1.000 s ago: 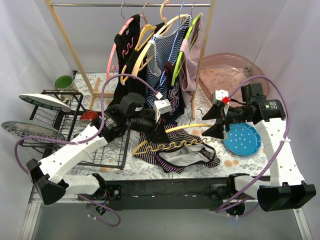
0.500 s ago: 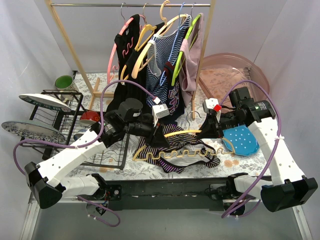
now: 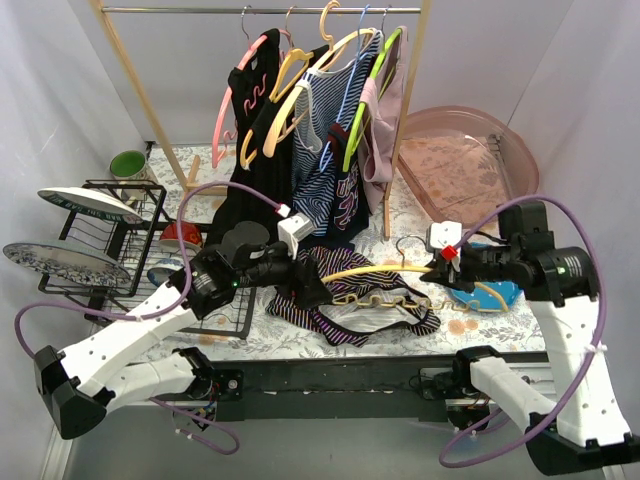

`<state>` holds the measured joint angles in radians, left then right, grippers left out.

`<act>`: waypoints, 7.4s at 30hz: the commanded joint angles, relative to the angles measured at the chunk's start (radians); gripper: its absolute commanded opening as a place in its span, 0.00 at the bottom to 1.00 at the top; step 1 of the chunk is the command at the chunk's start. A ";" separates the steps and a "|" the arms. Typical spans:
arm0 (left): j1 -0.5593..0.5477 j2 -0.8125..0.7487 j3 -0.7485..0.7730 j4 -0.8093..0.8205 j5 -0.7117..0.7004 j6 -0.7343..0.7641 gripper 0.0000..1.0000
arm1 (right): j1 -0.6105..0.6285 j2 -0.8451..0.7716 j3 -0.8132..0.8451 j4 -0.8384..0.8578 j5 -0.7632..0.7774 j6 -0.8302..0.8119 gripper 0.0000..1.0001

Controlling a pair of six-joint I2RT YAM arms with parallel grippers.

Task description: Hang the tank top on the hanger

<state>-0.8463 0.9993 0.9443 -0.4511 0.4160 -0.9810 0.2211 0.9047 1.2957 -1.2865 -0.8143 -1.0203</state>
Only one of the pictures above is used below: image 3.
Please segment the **yellow wavy plastic hanger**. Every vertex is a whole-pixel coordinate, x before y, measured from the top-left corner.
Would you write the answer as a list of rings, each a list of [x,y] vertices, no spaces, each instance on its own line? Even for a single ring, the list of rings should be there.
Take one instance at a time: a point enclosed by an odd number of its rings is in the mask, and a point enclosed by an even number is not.
[[[416,265],[406,265],[405,263],[406,255],[404,250],[400,247],[400,243],[410,238],[420,240],[421,243],[424,245],[424,248],[426,248],[426,241],[417,235],[406,235],[404,237],[399,238],[396,241],[395,247],[396,247],[396,250],[401,255],[402,262],[400,264],[382,264],[382,265],[358,267],[358,268],[349,269],[349,270],[345,270],[345,271],[341,271],[341,272],[337,272],[337,273],[325,276],[321,278],[321,281],[324,284],[327,284],[327,283],[335,282],[338,280],[344,280],[346,278],[350,278],[354,276],[362,276],[362,275],[371,276],[372,274],[385,273],[385,272],[426,273],[429,271],[430,268],[420,267]],[[379,302],[379,306],[384,308],[394,308],[396,305],[402,305],[405,309],[424,308],[424,309],[431,309],[434,311],[440,311],[443,309],[450,309],[452,311],[457,311],[457,312],[471,311],[469,308],[466,308],[466,307],[458,308],[455,306],[455,303],[453,301],[449,301],[449,300],[443,301],[441,304],[438,304],[438,305],[433,305],[431,303],[431,300],[427,296],[424,296],[422,292],[416,289],[412,289],[410,285],[403,286],[403,289],[405,289],[410,295],[415,295],[416,302],[406,303],[403,296],[397,297],[395,300],[389,301],[389,302],[381,301],[379,298],[377,298],[377,301]]]

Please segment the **black white striped tank top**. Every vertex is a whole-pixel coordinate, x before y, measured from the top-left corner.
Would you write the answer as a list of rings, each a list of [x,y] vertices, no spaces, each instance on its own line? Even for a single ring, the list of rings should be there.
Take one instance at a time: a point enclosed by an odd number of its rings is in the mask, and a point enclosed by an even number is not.
[[[351,344],[361,347],[373,334],[391,329],[405,329],[416,336],[436,332],[440,319],[431,309],[405,309],[379,306],[403,296],[406,303],[416,302],[403,286],[408,285],[399,273],[385,272],[354,276],[328,284],[332,304],[316,308],[298,308],[292,299],[280,294],[268,303],[266,312],[288,323],[324,335],[332,346]]]

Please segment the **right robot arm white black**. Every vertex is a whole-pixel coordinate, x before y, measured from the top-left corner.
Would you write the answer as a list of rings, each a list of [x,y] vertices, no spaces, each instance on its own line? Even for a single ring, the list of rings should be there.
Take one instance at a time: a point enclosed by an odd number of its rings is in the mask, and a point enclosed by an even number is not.
[[[507,281],[530,303],[542,333],[556,400],[528,384],[490,346],[455,354],[452,383],[464,397],[485,394],[522,437],[468,460],[439,458],[461,469],[525,448],[536,469],[564,475],[636,463],[639,437],[618,405],[602,342],[607,295],[595,249],[560,201],[534,194],[500,205],[469,230],[432,223],[426,248],[433,258],[421,279],[470,292]]]

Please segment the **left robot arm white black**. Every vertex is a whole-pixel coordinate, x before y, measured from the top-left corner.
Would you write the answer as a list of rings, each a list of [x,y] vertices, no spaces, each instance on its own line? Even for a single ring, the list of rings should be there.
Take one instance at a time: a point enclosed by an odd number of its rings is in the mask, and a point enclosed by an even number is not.
[[[298,254],[300,241],[313,229],[309,218],[295,214],[278,223],[278,240],[270,244],[262,225],[241,222],[221,243],[202,249],[172,273],[128,319],[60,351],[51,346],[38,351],[37,390],[61,437],[75,439],[107,414],[159,395],[213,402],[239,399],[243,373],[214,367],[196,347],[176,349],[154,362],[135,359],[230,304],[243,288],[274,286],[299,308],[329,302],[317,261],[302,260]]]

